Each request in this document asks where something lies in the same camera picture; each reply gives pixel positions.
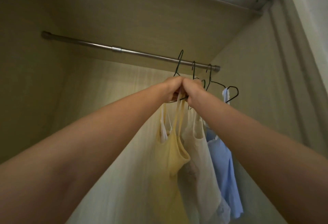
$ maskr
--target yellow tank top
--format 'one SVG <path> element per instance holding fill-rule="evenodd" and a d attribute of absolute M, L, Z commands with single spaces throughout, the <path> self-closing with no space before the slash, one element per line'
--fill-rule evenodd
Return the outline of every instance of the yellow tank top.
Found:
<path fill-rule="evenodd" d="M 168 139 L 161 143 L 161 127 L 156 135 L 153 171 L 150 180 L 150 204 L 154 217 L 159 223 L 189 223 L 183 201 L 178 188 L 177 173 L 181 167 L 190 161 L 190 156 L 180 140 L 180 131 L 183 119 L 184 103 L 178 100 L 173 121 L 173 129 Z M 176 124 L 179 118 L 178 135 Z"/>

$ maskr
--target closet rod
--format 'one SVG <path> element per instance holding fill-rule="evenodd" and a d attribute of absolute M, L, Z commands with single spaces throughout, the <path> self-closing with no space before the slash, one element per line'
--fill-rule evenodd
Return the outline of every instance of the closet rod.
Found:
<path fill-rule="evenodd" d="M 166 56 L 158 56 L 155 54 L 150 54 L 146 52 L 140 52 L 136 50 L 130 50 L 130 49 L 125 49 L 117 46 L 107 46 L 103 44 L 97 44 L 93 42 L 88 42 L 88 41 L 83 41 L 75 38 L 69 38 L 69 37 L 64 37 L 64 36 L 59 36 L 55 34 L 51 34 L 50 32 L 47 31 L 42 31 L 41 36 L 44 39 L 49 39 L 49 40 L 57 40 L 61 42 L 66 42 L 66 43 L 72 43 L 72 44 L 79 44 L 79 45 L 84 45 L 84 46 L 90 46 L 93 48 L 100 48 L 100 49 L 110 49 L 113 52 L 123 52 L 123 53 L 129 53 L 133 55 L 138 55 L 138 56 L 146 56 L 158 60 L 163 60 L 171 63 L 178 63 L 179 60 L 171 57 L 166 57 Z M 201 69 L 212 69 L 212 71 L 219 72 L 220 71 L 220 66 L 212 65 L 210 66 L 208 64 L 202 64 L 202 63 L 194 63 L 186 60 L 181 60 L 180 64 L 187 65 L 187 66 L 195 66 L 197 68 Z"/>

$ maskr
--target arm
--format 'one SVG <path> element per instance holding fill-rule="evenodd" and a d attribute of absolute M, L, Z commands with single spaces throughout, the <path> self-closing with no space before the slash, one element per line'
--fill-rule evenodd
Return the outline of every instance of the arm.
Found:
<path fill-rule="evenodd" d="M 0 222 L 64 223 L 182 79 L 111 103 L 1 164 Z"/>
<path fill-rule="evenodd" d="M 209 124 L 289 223 L 328 220 L 328 161 L 184 79 L 188 104 Z"/>

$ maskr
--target wardrobe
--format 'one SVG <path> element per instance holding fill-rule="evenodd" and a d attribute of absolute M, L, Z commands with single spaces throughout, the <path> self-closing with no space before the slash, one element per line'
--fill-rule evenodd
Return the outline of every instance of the wardrobe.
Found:
<path fill-rule="evenodd" d="M 238 87 L 231 106 L 328 156 L 327 92 L 293 0 L 268 0 L 262 11 L 218 0 L 0 0 L 0 7 L 0 162 L 176 69 L 163 60 L 46 40 L 42 31 L 176 59 L 183 49 L 183 60 L 220 66 L 213 81 Z M 195 69 L 208 83 L 209 71 Z M 192 78 L 190 66 L 178 72 Z M 208 89 L 219 98 L 222 90 L 214 83 Z M 144 178 L 158 115 L 67 223 L 154 222 Z M 236 159 L 234 168 L 244 214 L 231 223 L 286 223 Z M 194 210 L 187 211 L 197 223 Z"/>

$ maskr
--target skin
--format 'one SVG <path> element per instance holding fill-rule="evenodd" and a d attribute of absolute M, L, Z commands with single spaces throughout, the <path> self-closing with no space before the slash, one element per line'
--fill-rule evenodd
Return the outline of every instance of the skin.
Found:
<path fill-rule="evenodd" d="M 289 223 L 328 219 L 324 157 L 221 102 L 200 81 L 174 77 L 77 120 L 1 164 L 0 222 L 64 223 L 145 121 L 176 100 L 179 88 Z"/>

